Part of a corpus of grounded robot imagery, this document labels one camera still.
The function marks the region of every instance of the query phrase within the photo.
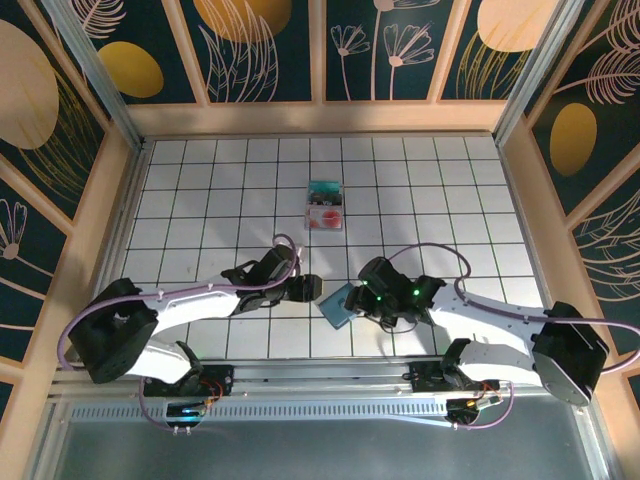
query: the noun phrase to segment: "flower illustration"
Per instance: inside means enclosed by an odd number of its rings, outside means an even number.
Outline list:
[[[381,12],[389,12],[394,9],[406,10],[409,8],[431,7],[440,0],[373,0],[375,7]]]
[[[342,81],[344,82],[344,91],[347,94],[347,100],[351,100],[349,93],[349,84],[347,83],[347,72],[344,66],[344,57],[355,55],[357,53],[366,52],[371,49],[371,44],[365,42],[365,33],[362,31],[362,25],[354,27],[349,25],[342,30],[340,25],[331,28],[331,38],[333,44],[340,55],[340,63],[342,65]]]
[[[371,100],[376,99],[376,53],[378,52],[378,32],[380,30],[382,12],[432,7],[438,3],[440,3],[440,0],[373,0],[373,5],[378,10],[378,13],[376,14],[376,23],[373,28],[373,48],[371,49]]]
[[[0,199],[0,252],[5,260],[13,260],[18,256],[20,240],[27,226],[27,207],[20,202],[13,205]]]
[[[389,65],[391,65],[389,100],[393,100],[393,79],[396,68],[433,60],[434,49],[427,48],[431,43],[429,27],[430,25],[425,25],[424,27],[407,25],[400,36],[398,36],[397,24],[385,27],[384,46],[387,49]]]

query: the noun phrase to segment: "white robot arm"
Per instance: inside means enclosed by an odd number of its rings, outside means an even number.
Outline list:
[[[134,300],[116,301],[88,315],[70,330],[69,337],[95,383],[137,375],[178,385],[187,395],[202,372],[197,358],[182,342],[168,345],[154,337],[200,319],[230,317],[280,301],[317,299],[322,292],[317,276],[293,275],[279,285],[273,283],[283,272],[296,270],[292,268],[296,262],[290,248],[277,245],[261,261],[224,271],[220,278],[194,285],[179,296],[141,294],[129,279],[120,279],[93,303],[125,296]],[[444,355],[440,374],[449,385],[506,380],[543,386],[575,405],[591,400],[608,348],[590,326],[527,322],[504,314],[580,318],[571,306],[558,303],[545,311],[476,295],[462,298],[453,285],[440,279],[421,276],[409,280],[383,257],[371,260],[359,279],[362,286],[349,294],[344,305],[347,310],[374,318],[387,328],[404,318],[446,329],[454,341]]]

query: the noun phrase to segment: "white grid mat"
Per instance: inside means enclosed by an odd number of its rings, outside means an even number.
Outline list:
[[[304,229],[309,179],[344,184],[342,232]],[[123,276],[146,290],[206,280],[259,260],[274,233],[308,246],[324,295],[373,257],[440,242],[471,262],[468,291],[540,306],[533,270],[490,137],[379,137],[156,142]],[[394,261],[409,277],[452,279],[450,253],[421,248]],[[407,327],[399,322],[398,330]],[[200,358],[262,359],[442,354],[444,331],[420,324],[388,335],[366,319],[340,330],[315,305],[284,303],[162,332]]]

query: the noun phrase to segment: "dark teal wallpaper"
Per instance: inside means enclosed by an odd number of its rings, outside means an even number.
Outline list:
[[[546,25],[550,6],[472,0],[441,98],[506,100]],[[482,9],[490,21],[481,26]]]
[[[66,236],[0,180],[0,356],[22,361]]]
[[[549,77],[551,77],[553,72],[555,72],[556,69],[558,68],[558,64],[562,61],[564,54],[567,52],[567,49],[569,48],[569,46],[571,45],[571,42],[573,41],[576,34],[578,33],[578,30],[580,30],[580,27],[582,26],[584,19],[589,14],[589,11],[591,10],[591,7],[593,7],[593,4],[595,3],[595,1],[596,0],[585,0],[584,3],[582,4],[582,8],[580,9],[580,14],[578,15],[578,19],[576,20],[576,23],[571,28],[571,31],[567,34],[567,37],[565,38],[565,41],[562,44],[562,47],[560,48],[560,51],[556,55],[555,60],[553,61],[553,63],[545,73],[542,80],[540,80],[540,85],[538,85],[538,88],[536,88],[535,92],[533,92],[533,95],[529,99],[529,103],[527,103],[527,106],[524,109],[525,115],[529,116],[529,113],[531,113],[531,110],[533,109],[533,107],[535,107],[538,101],[538,98],[540,98],[540,95],[542,95],[542,91],[547,86],[547,81],[549,80]]]
[[[16,2],[3,4],[0,29],[0,105],[14,111],[0,154],[73,218],[104,131]]]
[[[71,50],[69,50],[67,43],[64,40],[62,40],[62,37],[60,36],[60,32],[58,32],[58,29],[54,26],[53,22],[51,21],[51,17],[49,17],[49,14],[47,14],[47,11],[42,5],[41,0],[37,0],[36,5],[40,9],[40,13],[42,13],[42,16],[44,17],[44,19],[49,24],[49,27],[51,28],[51,30],[53,30],[56,37],[58,38],[58,43],[60,43],[62,45],[62,48],[64,48],[64,51],[66,52],[67,57],[69,57],[69,60],[71,60],[71,62],[73,63],[73,66],[76,67],[76,70],[78,71],[78,73],[82,75],[84,83],[85,85],[87,85],[87,87],[89,87],[89,90],[91,90],[91,94],[93,95],[93,98],[95,98],[95,100],[98,102],[98,105],[100,105],[100,108],[103,111],[103,113],[106,115],[107,119],[111,119],[111,115],[109,114],[107,108],[104,106],[104,103],[102,103],[102,99],[98,96],[95,89],[93,88],[93,85],[91,85],[91,82],[89,82],[89,80],[87,79],[86,75],[82,71],[82,67],[76,60],[76,57],[74,57],[73,54],[71,53]]]
[[[13,385],[0,382],[0,422],[2,422],[2,416],[7,408],[7,404],[9,403],[9,397],[11,396],[12,390]]]
[[[640,142],[640,3],[614,0],[533,126],[565,213]]]
[[[640,327],[640,170],[573,236],[605,317]],[[632,332],[612,328],[611,334],[618,353],[638,348]]]
[[[195,102],[160,0],[70,3],[126,103]]]
[[[180,3],[211,102],[311,100],[306,0]]]
[[[327,0],[326,99],[426,99],[450,12],[439,0]]]
[[[640,408],[640,375],[634,375],[629,377],[629,384],[631,385],[631,391],[636,399],[636,404]]]

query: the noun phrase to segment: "small box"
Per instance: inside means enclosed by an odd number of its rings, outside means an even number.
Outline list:
[[[305,208],[307,229],[342,230],[344,207],[340,182],[309,182]]]
[[[344,308],[347,296],[354,288],[352,283],[347,282],[318,304],[318,309],[320,309],[324,318],[326,318],[336,330],[344,327],[357,317],[355,312]]]

